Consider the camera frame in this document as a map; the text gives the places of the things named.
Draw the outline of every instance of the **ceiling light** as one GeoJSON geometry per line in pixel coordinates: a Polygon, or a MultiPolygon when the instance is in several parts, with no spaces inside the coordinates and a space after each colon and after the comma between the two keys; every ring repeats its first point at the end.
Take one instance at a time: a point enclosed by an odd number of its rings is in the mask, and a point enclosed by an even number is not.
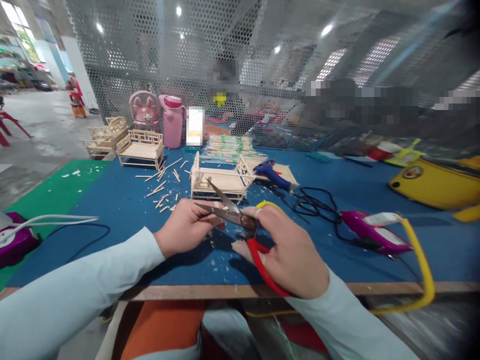
{"type": "Polygon", "coordinates": [[[325,35],[327,35],[332,30],[332,28],[332,24],[328,24],[327,26],[325,26],[325,28],[321,31],[321,36],[324,37],[325,35]]]}

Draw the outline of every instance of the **red cup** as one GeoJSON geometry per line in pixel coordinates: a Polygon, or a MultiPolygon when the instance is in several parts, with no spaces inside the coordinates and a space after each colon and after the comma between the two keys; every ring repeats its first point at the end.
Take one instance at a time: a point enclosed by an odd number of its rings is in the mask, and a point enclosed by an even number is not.
{"type": "Polygon", "coordinates": [[[376,148],[368,154],[372,160],[382,161],[387,159],[390,155],[398,153],[402,148],[394,143],[382,141],[376,148]]]}

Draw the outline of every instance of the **pink water bottle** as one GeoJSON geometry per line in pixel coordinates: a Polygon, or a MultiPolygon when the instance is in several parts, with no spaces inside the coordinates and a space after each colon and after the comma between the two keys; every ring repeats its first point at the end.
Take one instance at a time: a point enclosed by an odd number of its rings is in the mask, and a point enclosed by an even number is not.
{"type": "Polygon", "coordinates": [[[167,149],[178,149],[182,142],[182,124],[185,106],[182,99],[170,95],[158,97],[163,108],[163,145],[167,149]]]}

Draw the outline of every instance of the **green mat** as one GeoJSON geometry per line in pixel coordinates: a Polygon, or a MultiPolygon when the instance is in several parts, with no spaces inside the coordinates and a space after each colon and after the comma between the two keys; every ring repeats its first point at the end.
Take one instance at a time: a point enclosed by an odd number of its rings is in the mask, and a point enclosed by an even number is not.
{"type": "MultiPolygon", "coordinates": [[[[70,209],[83,197],[85,191],[104,172],[108,164],[109,162],[105,161],[72,160],[10,206],[6,212],[17,212],[26,219],[39,215],[68,214],[70,209]]],[[[45,239],[55,227],[55,225],[37,226],[35,231],[40,234],[42,239],[45,239]]],[[[15,266],[0,269],[0,292],[15,271],[22,266],[25,259],[15,266]]]]}

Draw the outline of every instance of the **red stool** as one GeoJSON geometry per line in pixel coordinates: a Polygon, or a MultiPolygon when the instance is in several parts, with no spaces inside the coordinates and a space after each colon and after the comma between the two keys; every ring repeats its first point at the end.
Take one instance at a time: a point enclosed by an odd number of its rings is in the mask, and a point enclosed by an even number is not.
{"type": "Polygon", "coordinates": [[[80,90],[79,81],[75,78],[75,87],[76,91],[70,91],[70,101],[74,102],[74,99],[80,101],[80,103],[85,106],[84,101],[82,100],[82,90],[80,90]]]}
{"type": "MultiPolygon", "coordinates": [[[[19,124],[19,121],[17,119],[14,119],[13,117],[11,117],[8,112],[0,110],[0,129],[2,129],[7,136],[12,136],[12,133],[5,126],[4,119],[8,119],[12,121],[15,125],[17,125],[20,128],[20,130],[22,130],[25,133],[25,135],[27,135],[30,139],[32,138],[32,136],[19,124]]],[[[10,146],[9,142],[1,132],[0,132],[0,145],[2,145],[5,148],[10,146]]]]}

